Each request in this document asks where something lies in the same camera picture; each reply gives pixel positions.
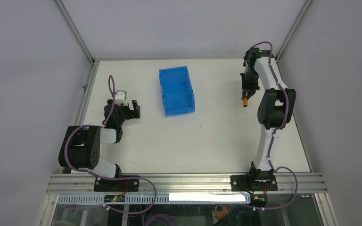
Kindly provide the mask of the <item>orange handled screwdriver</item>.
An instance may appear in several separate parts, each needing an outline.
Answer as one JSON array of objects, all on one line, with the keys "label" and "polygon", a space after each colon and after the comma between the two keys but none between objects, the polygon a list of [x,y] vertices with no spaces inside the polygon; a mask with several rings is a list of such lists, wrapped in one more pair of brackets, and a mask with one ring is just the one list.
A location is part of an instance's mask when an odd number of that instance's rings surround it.
[{"label": "orange handled screwdriver", "polygon": [[248,106],[248,98],[247,98],[247,97],[244,97],[244,98],[242,99],[242,103],[243,103],[243,106],[244,106],[244,107],[247,107],[247,106]]}]

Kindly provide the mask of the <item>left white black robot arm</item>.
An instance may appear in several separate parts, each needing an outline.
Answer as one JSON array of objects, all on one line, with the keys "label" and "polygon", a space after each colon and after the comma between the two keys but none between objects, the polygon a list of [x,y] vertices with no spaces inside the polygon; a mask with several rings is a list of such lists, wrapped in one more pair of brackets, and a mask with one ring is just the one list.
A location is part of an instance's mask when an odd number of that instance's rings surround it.
[{"label": "left white black robot arm", "polygon": [[59,165],[103,178],[111,191],[120,190],[123,186],[121,168],[100,156],[100,145],[120,143],[124,122],[140,118],[140,106],[136,100],[132,100],[132,107],[124,101],[109,99],[104,107],[102,126],[69,126],[59,151]]}]

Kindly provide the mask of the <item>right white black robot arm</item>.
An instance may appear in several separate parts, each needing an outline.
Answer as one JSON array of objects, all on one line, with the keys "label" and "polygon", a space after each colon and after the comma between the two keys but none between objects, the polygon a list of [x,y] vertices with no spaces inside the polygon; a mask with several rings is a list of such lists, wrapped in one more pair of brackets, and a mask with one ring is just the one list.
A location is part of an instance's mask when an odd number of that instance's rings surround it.
[{"label": "right white black robot arm", "polygon": [[258,191],[273,180],[274,153],[282,131],[291,121],[296,91],[288,88],[280,77],[271,50],[251,47],[243,59],[245,70],[240,75],[243,106],[247,107],[260,85],[264,89],[257,110],[257,120],[261,125],[259,147],[247,174],[248,187]]}]

